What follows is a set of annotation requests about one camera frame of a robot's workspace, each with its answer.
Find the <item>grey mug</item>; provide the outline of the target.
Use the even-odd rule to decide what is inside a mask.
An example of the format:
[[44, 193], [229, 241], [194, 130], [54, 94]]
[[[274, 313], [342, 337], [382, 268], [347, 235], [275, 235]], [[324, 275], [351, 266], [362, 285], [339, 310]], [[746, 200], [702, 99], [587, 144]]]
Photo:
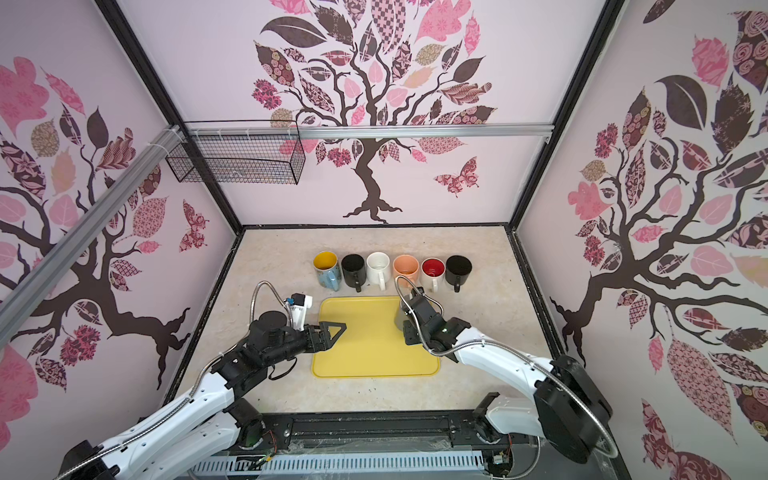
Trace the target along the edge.
[[412, 315], [408, 305], [411, 303], [413, 296], [408, 293], [404, 296], [405, 300], [399, 301], [399, 306], [395, 315], [394, 323], [396, 328], [403, 332], [404, 327], [412, 322]]

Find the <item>small white mug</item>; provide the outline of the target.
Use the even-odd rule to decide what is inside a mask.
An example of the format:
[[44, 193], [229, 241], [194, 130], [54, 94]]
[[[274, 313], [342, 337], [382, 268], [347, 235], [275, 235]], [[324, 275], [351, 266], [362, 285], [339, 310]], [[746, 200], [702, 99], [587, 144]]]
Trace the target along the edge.
[[420, 282], [427, 292], [437, 292], [444, 279], [445, 263], [438, 258], [427, 258], [421, 263]]

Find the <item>cream and peach mug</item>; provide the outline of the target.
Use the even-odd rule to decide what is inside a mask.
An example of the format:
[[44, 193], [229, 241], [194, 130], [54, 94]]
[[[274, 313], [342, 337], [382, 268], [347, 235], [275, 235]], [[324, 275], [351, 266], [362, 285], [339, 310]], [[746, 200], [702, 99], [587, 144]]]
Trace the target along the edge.
[[410, 254], [402, 254], [393, 262], [393, 275], [397, 285], [402, 289], [417, 285], [420, 276], [420, 263]]

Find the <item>light blue butterfly mug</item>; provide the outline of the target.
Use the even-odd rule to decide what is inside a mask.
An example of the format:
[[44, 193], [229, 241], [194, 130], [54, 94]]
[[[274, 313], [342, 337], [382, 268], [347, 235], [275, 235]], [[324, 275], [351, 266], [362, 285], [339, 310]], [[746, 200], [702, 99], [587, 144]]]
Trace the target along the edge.
[[343, 283], [338, 257], [330, 251], [318, 253], [313, 259], [318, 283], [329, 290], [338, 292]]

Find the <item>white ribbed mug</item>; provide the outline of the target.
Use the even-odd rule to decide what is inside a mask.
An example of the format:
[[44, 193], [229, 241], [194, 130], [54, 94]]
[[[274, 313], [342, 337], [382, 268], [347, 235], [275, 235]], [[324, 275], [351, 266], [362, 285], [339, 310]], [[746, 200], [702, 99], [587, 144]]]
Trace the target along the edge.
[[372, 286], [385, 291], [392, 276], [390, 257], [384, 252], [369, 254], [366, 258], [366, 275]]

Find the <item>black mug white rim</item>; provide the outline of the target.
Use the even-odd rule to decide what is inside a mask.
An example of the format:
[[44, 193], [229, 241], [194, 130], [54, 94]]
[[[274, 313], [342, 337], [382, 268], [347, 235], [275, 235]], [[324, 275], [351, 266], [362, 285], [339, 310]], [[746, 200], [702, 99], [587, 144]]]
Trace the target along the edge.
[[345, 284], [361, 293], [367, 279], [365, 259], [359, 254], [348, 254], [341, 261], [341, 269]]

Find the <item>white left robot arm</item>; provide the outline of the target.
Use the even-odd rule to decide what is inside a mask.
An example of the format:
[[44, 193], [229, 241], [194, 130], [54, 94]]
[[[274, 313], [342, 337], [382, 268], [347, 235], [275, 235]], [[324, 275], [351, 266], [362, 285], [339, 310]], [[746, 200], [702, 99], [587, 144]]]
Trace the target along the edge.
[[99, 445], [84, 440], [71, 448], [59, 478], [172, 479], [219, 451], [273, 440], [246, 394], [269, 379], [280, 362], [331, 349], [346, 329], [338, 322], [295, 329], [282, 312], [262, 314], [180, 397]]

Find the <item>yellow plastic tray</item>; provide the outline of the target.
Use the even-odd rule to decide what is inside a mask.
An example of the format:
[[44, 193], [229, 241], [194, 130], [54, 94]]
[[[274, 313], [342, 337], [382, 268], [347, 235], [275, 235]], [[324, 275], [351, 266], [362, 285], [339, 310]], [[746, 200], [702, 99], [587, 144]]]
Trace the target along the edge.
[[314, 355], [312, 373], [321, 379], [432, 376], [440, 360], [420, 346], [405, 343], [395, 323], [395, 296], [336, 297], [322, 302], [321, 322], [343, 323], [334, 346]]

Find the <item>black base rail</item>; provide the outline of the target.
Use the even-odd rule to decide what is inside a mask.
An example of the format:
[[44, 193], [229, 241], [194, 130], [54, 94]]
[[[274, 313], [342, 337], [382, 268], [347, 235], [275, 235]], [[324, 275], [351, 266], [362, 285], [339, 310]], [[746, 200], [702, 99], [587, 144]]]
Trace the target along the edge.
[[288, 453], [312, 448], [394, 443], [428, 449], [503, 451], [510, 437], [484, 440], [470, 410], [269, 413], [249, 453]]

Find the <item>silver rail back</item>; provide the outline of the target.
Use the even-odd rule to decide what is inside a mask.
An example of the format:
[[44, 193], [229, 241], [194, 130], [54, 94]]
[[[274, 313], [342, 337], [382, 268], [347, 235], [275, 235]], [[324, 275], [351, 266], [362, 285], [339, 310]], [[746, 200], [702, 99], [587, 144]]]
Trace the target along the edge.
[[507, 123], [478, 125], [420, 125], [420, 126], [289, 126], [264, 127], [187, 125], [193, 136], [235, 136], [247, 138], [265, 135], [284, 135], [296, 139], [383, 139], [383, 138], [437, 138], [437, 137], [543, 137], [549, 138], [554, 126], [546, 123]]

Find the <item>silver rail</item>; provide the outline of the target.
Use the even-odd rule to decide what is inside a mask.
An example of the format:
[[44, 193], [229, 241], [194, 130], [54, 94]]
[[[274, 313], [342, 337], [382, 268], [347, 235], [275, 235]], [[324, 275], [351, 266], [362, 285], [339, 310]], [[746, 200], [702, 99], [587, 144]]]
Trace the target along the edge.
[[193, 136], [235, 136], [247, 138], [265, 135], [284, 135], [296, 139], [383, 139], [383, 138], [437, 138], [437, 137], [543, 137], [549, 138], [554, 126], [546, 123], [507, 123], [478, 125], [420, 125], [420, 126], [289, 126], [264, 127], [187, 125]]
[[45, 255], [38, 267], [6, 297], [1, 305], [1, 344], [6, 345], [58, 281], [70, 270], [90, 242], [127, 202], [152, 170], [181, 143], [180, 128], [169, 126], [147, 144], [138, 158], [88, 209], [78, 223]]

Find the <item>silver rail left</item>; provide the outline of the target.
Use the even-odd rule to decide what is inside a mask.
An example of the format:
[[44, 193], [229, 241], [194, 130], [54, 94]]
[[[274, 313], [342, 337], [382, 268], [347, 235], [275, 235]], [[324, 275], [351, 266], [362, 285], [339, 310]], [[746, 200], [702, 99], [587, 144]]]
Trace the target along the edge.
[[70, 270], [90, 242], [127, 202], [152, 170], [181, 143], [180, 128], [169, 126], [147, 144], [138, 158], [88, 209], [78, 223], [45, 255], [38, 267], [6, 297], [1, 305], [1, 344], [6, 345], [58, 281]]

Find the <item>black corner frame post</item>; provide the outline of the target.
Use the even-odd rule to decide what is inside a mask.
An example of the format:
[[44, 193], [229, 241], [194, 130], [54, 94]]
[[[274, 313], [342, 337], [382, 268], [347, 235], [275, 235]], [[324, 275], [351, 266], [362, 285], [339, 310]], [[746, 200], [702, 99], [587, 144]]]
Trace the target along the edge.
[[120, 5], [114, 0], [95, 0], [94, 3], [132, 63], [134, 70], [144, 83], [161, 115], [169, 125], [178, 128], [182, 137], [182, 146], [192, 161], [193, 168], [200, 175], [229, 227], [236, 236], [240, 235], [245, 230], [243, 224], [235, 214], [222, 188], [215, 182], [214, 175], [204, 160], [202, 152], [190, 135], [185, 121], [130, 26]]

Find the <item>black right corner post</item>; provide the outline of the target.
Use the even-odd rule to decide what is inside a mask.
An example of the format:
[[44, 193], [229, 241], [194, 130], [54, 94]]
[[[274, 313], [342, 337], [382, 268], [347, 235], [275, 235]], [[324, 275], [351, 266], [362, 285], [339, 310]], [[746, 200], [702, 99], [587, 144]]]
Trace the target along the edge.
[[520, 227], [546, 169], [555, 154], [556, 147], [564, 136], [569, 121], [586, 89], [587, 83], [608, 44], [611, 34], [620, 22], [620, 17], [626, 4], [627, 2], [624, 0], [608, 0], [604, 2], [595, 27], [556, 111], [552, 133], [541, 147], [526, 179], [517, 206], [507, 223], [507, 229], [510, 232], [515, 232]]

